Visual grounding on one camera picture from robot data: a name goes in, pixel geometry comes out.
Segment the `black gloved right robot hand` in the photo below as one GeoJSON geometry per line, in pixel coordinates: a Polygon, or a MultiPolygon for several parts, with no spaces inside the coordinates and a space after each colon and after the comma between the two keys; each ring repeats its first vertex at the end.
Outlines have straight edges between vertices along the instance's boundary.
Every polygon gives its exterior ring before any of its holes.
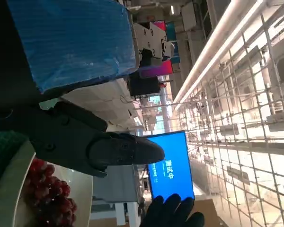
{"type": "Polygon", "coordinates": [[[152,200],[141,227],[203,227],[205,218],[203,213],[191,213],[194,199],[187,197],[181,200],[178,194],[169,196],[166,200],[157,196],[152,200]]]}

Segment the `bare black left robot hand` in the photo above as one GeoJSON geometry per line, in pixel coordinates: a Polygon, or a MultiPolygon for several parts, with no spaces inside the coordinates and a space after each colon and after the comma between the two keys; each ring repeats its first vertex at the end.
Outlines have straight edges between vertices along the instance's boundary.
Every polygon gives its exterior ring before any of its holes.
{"type": "Polygon", "coordinates": [[[104,177],[108,166],[152,164],[154,142],[107,132],[71,102],[40,103],[138,69],[128,10],[114,0],[0,0],[0,131],[29,137],[36,156],[104,177]]]}

